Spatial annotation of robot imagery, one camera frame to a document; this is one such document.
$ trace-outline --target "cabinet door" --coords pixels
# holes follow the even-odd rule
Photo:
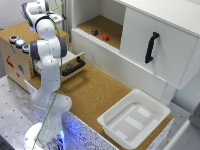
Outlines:
[[[153,32],[160,36],[154,40],[153,60],[146,64],[145,56]],[[197,40],[191,34],[127,8],[120,54],[179,86]]]

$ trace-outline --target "cabinet handle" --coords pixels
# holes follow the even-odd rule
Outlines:
[[[73,68],[62,71],[62,76],[66,77],[66,76],[72,74],[73,72],[75,72],[76,70],[85,66],[85,62],[80,58],[80,56],[77,57],[77,62],[79,63],[78,65],[74,66]]]
[[[157,39],[160,35],[156,32],[153,32],[153,36],[151,37],[145,57],[145,63],[148,64],[153,60],[153,57],[151,56],[153,46],[154,46],[154,40]]]

